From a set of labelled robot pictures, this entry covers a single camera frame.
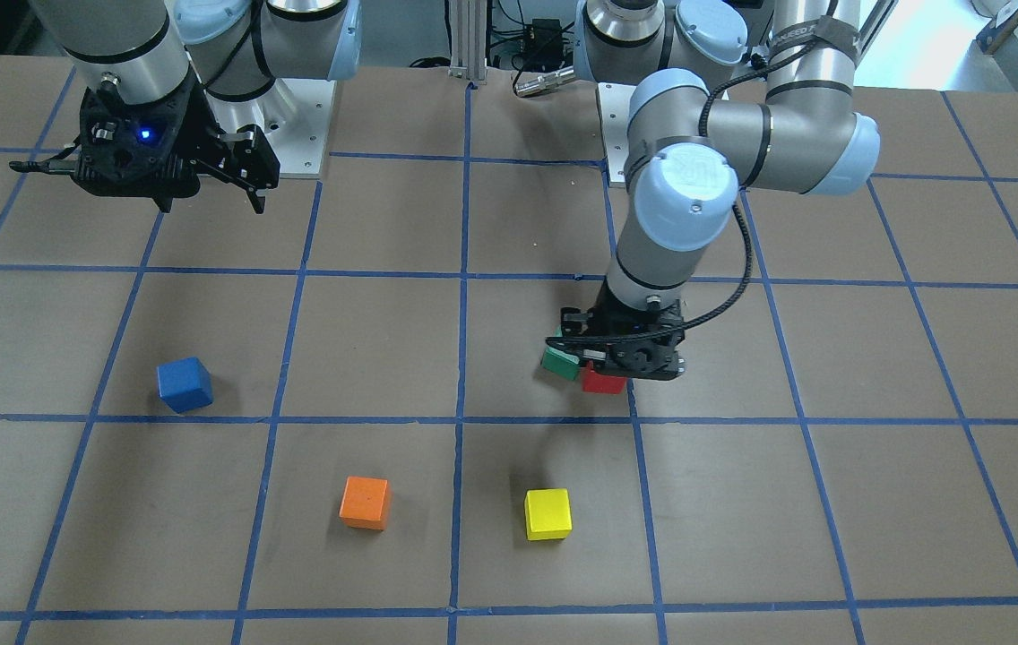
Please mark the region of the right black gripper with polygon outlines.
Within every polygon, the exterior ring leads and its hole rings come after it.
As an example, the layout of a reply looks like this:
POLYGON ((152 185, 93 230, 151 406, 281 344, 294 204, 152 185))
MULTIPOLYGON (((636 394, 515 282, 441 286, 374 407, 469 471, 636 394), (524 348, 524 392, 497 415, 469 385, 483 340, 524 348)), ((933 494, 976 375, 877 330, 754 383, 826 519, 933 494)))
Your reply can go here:
POLYGON ((242 189, 256 215, 263 215, 263 193, 277 188, 280 182, 280 160, 263 128, 258 124, 223 127, 197 76, 186 76, 177 90, 178 97, 185 99, 177 155, 196 165, 197 173, 242 189))

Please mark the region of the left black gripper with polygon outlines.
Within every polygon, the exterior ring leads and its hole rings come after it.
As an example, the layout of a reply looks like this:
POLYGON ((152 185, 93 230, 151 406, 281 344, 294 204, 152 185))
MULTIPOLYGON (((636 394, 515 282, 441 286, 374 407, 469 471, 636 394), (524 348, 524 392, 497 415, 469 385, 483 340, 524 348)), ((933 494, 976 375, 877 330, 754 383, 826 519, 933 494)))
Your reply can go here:
POLYGON ((656 302, 643 309, 633 309, 616 299, 601 299, 590 309, 564 307, 561 310, 561 336, 611 336, 651 333, 668 328, 684 331, 686 338, 686 322, 677 303, 664 306, 656 302))

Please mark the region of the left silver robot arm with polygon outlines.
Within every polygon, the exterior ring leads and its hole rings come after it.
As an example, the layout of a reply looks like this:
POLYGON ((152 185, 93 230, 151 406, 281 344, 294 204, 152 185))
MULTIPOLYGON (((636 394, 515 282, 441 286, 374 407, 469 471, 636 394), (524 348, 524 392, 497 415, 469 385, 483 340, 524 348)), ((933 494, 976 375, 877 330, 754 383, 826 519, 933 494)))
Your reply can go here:
POLYGON ((598 302, 565 309, 548 345, 673 371, 685 331, 678 305, 706 246, 741 217, 742 189, 846 195, 876 167, 873 118, 853 109, 860 61, 856 1, 776 1, 764 68, 725 1, 582 1, 574 72, 631 84, 624 179, 629 220, 598 302))

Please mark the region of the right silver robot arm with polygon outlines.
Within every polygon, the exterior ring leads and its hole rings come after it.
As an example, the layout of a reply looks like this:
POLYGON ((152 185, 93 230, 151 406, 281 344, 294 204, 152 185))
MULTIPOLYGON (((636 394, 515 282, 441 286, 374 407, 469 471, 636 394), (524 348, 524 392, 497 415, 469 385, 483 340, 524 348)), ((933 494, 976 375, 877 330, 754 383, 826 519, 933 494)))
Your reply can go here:
POLYGON ((17 173, 66 176, 98 197, 169 212, 205 176, 242 191, 256 213, 279 186, 279 150, 307 142, 288 81, 352 78, 358 1, 34 1, 86 90, 79 132, 17 173))

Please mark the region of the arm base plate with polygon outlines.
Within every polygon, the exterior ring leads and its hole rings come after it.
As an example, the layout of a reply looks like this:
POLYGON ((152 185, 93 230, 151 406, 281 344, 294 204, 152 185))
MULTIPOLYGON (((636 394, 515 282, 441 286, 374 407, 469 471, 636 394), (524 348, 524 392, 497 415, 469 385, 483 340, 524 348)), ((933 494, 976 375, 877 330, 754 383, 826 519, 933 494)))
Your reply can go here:
POLYGON ((636 87, 626 84, 598 85, 598 108, 600 113, 600 139, 604 154, 603 171, 612 188, 624 188, 632 195, 634 181, 628 179, 629 171, 640 172, 651 159, 647 142, 637 151, 637 156, 629 160, 629 102, 636 87))
POLYGON ((320 179, 340 83, 324 79, 277 79, 263 95, 246 101, 207 98, 228 132, 258 124, 280 161, 280 176, 320 179))

